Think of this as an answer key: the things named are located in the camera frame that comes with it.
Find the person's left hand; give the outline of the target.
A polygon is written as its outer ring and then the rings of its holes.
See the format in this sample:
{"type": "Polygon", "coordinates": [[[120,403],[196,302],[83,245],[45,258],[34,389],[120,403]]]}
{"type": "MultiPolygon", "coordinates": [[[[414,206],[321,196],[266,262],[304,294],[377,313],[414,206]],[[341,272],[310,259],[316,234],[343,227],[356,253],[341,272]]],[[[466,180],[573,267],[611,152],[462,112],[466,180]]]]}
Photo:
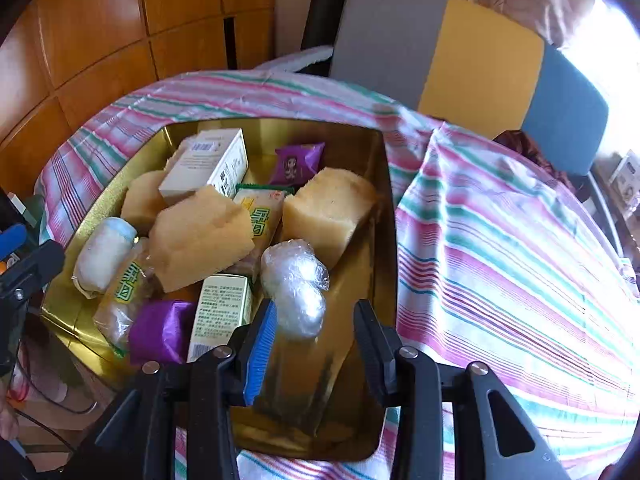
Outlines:
{"type": "Polygon", "coordinates": [[[0,402],[0,437],[11,441],[17,438],[20,426],[12,406],[2,396],[0,402]]]}

